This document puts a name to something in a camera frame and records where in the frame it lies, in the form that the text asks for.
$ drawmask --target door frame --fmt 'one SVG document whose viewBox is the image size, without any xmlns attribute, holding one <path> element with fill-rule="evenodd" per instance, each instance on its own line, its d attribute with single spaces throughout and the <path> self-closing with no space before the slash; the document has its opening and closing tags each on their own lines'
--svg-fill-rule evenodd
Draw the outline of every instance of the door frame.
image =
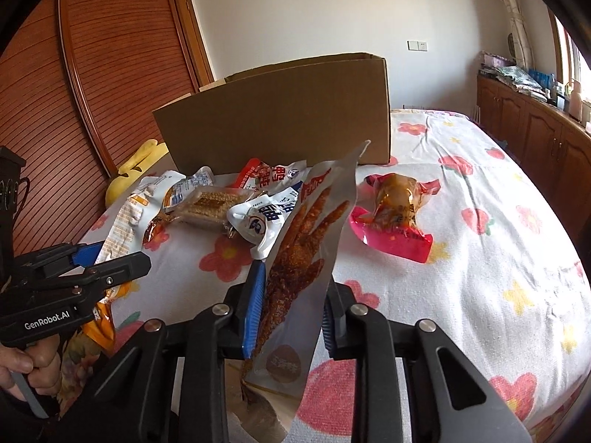
<svg viewBox="0 0 591 443">
<path fill-rule="evenodd" d="M 205 50 L 205 44 L 203 43 L 203 38 L 199 29 L 199 23 L 197 22 L 197 15 L 195 14 L 193 0 L 174 1 L 176 10 L 178 12 L 178 19 L 180 21 L 182 35 L 188 48 L 191 64 L 193 65 L 193 69 L 197 75 L 197 81 L 199 81 L 199 87 L 204 87 L 205 85 L 212 83 L 214 79 L 212 68 L 208 60 L 208 54 Z M 187 12 L 192 28 L 189 27 L 189 23 L 187 23 L 187 21 L 182 17 L 182 14 L 186 14 Z M 197 48 L 195 48 L 195 44 L 191 44 L 190 34 L 194 34 Z"/>
</svg>

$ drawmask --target finger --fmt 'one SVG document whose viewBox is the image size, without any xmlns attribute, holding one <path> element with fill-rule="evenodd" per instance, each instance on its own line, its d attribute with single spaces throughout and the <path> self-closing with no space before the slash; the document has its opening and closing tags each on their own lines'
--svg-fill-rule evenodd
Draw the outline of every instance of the finger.
<svg viewBox="0 0 591 443">
<path fill-rule="evenodd" d="M 61 377 L 55 382 L 55 384 L 51 388 L 37 388 L 38 395 L 49 395 L 55 396 L 61 390 Z"/>
<path fill-rule="evenodd" d="M 11 395 L 13 395 L 13 397 L 16 398 L 17 400 L 20 400 L 22 402 L 27 401 L 27 399 L 23 395 L 23 392 L 16 384 L 12 388 L 9 388 L 7 390 L 7 392 L 10 393 Z"/>
<path fill-rule="evenodd" d="M 328 188 L 325 188 L 322 191 L 322 193 L 318 196 L 318 198 L 316 198 L 316 201 L 314 201 L 314 203 L 310 207 L 310 211 L 308 211 L 308 214 L 305 216 L 304 222 L 301 226 L 301 230 L 300 230 L 301 235 L 303 235 L 303 236 L 308 235 L 308 233 L 312 231 L 312 228 L 314 228 L 314 224 L 316 223 L 316 220 L 318 220 L 320 213 L 322 213 L 322 210 L 324 209 L 324 204 L 326 204 L 326 199 L 330 195 L 330 189 L 331 189 L 330 186 Z"/>
<path fill-rule="evenodd" d="M 33 360 L 24 351 L 0 345 L 0 366 L 19 373 L 29 373 L 33 371 Z"/>
<path fill-rule="evenodd" d="M 289 228 L 287 229 L 286 234 L 283 236 L 281 244 L 279 245 L 279 251 L 277 251 L 278 255 L 282 254 L 282 252 L 285 251 L 286 248 L 296 239 L 296 236 L 300 230 L 301 222 L 304 220 L 306 210 L 307 207 L 305 204 L 303 204 L 295 214 L 294 219 L 291 220 Z"/>
<path fill-rule="evenodd" d="M 310 254 L 314 255 L 320 248 L 320 243 L 324 239 L 324 235 L 328 231 L 330 225 L 336 222 L 343 213 L 349 208 L 349 202 L 344 201 L 335 210 L 329 213 L 324 220 L 316 227 L 314 232 L 305 240 L 305 245 L 308 247 Z"/>
<path fill-rule="evenodd" d="M 298 281 L 296 294 L 301 292 L 302 290 L 305 290 L 309 284 L 311 284 L 316 278 L 318 278 L 318 275 L 320 275 L 323 266 L 324 258 L 321 258 L 319 260 L 316 260 L 308 267 L 308 269 L 305 271 L 303 278 L 301 278 Z"/>
<path fill-rule="evenodd" d="M 60 336 L 53 335 L 44 340 L 39 340 L 34 346 L 27 348 L 27 353 L 33 359 L 35 368 L 45 368 L 52 361 L 60 346 Z"/>
<path fill-rule="evenodd" d="M 52 388 L 60 379 L 60 356 L 56 353 L 52 362 L 45 368 L 35 368 L 28 377 L 33 388 Z"/>
<path fill-rule="evenodd" d="M 10 375 L 10 372 L 0 366 L 0 388 L 3 390 L 10 390 L 14 386 L 13 377 Z"/>
</svg>

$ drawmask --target floral bedsheet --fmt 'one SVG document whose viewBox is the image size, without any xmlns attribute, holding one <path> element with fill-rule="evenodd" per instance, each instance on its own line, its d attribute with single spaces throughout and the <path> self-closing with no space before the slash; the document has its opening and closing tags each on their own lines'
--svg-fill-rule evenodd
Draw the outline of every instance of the floral bedsheet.
<svg viewBox="0 0 591 443">
<path fill-rule="evenodd" d="M 591 291 L 566 232 L 522 170 L 467 117 L 394 110 L 391 159 L 362 166 L 439 179 L 441 191 L 417 214 L 434 244 L 426 264 L 365 246 L 345 225 L 334 270 L 358 301 L 389 319 L 432 318 L 490 381 L 542 443 L 559 424 L 591 367 Z M 150 171 L 174 168 L 169 157 Z M 104 239 L 120 201 L 82 238 Z M 144 247 L 150 274 L 113 304 L 117 348 L 149 318 L 193 318 L 246 277 L 243 240 L 171 225 Z M 99 349 L 84 337 L 64 355 L 62 405 L 92 373 Z M 287 442 L 348 442 L 354 364 L 333 361 L 320 339 L 308 385 Z M 404 434 L 410 441 L 408 415 Z M 231 440 L 252 441 L 238 427 Z"/>
</svg>

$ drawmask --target human hand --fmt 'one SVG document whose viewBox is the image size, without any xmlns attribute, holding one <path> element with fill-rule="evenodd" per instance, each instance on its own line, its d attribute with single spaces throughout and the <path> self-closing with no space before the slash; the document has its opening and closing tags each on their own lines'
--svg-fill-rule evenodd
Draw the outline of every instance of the human hand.
<svg viewBox="0 0 591 443">
<path fill-rule="evenodd" d="M 25 351 L 0 344 L 0 388 L 25 401 L 10 375 L 15 371 L 27 374 L 29 384 L 39 395 L 56 395 L 61 388 L 59 345 L 59 335 L 40 340 Z"/>
</svg>

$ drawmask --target bottle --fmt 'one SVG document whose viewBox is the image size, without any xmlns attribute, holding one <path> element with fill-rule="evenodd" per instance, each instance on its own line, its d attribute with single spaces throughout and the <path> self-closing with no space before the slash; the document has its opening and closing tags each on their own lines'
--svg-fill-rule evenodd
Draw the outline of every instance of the bottle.
<svg viewBox="0 0 591 443">
<path fill-rule="evenodd" d="M 577 80 L 573 80 L 573 90 L 570 92 L 570 105 L 568 112 L 577 121 L 581 121 L 583 117 L 583 100 L 581 100 L 581 84 Z"/>
</svg>

